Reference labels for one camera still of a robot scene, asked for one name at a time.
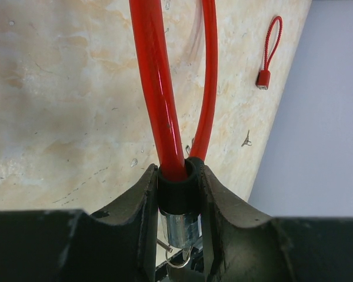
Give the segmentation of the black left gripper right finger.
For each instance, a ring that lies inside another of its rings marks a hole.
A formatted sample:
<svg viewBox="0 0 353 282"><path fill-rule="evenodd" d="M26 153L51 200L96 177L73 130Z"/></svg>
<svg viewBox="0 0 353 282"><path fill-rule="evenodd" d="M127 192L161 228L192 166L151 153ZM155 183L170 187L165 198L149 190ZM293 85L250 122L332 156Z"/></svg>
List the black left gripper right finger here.
<svg viewBox="0 0 353 282"><path fill-rule="evenodd" d="M272 217L202 171L206 281L353 281L353 217Z"/></svg>

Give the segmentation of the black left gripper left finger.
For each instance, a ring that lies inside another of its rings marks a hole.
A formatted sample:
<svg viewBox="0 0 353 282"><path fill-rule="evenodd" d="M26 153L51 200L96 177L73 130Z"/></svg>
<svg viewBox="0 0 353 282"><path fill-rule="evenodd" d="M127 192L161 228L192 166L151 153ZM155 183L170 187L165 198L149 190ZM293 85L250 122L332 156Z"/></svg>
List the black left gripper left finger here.
<svg viewBox="0 0 353 282"><path fill-rule="evenodd" d="M157 167L98 211L0 211L0 281L154 281Z"/></svg>

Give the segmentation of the red cable lock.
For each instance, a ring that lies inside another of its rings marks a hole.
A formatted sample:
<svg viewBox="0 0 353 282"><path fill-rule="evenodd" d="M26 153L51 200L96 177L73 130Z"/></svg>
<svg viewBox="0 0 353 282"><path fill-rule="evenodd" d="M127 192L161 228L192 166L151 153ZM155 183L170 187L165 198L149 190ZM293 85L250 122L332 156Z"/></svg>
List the red cable lock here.
<svg viewBox="0 0 353 282"><path fill-rule="evenodd" d="M199 238L200 169L207 155L218 84L218 30L215 1L202 1L205 84L197 131L184 158L160 1L129 2L142 91L159 159L158 207L166 240L189 249Z"/></svg>

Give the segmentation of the silver key bunch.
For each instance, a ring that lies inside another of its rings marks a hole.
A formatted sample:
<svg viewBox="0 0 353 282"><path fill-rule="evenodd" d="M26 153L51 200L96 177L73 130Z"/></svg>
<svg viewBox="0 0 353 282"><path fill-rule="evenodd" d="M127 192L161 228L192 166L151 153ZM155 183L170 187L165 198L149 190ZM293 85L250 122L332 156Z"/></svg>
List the silver key bunch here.
<svg viewBox="0 0 353 282"><path fill-rule="evenodd" d="M167 245L160 239L156 240L158 246L165 251L165 261L167 265L175 269L181 269L188 265L191 261L193 247L186 249L174 250L170 245Z"/></svg>

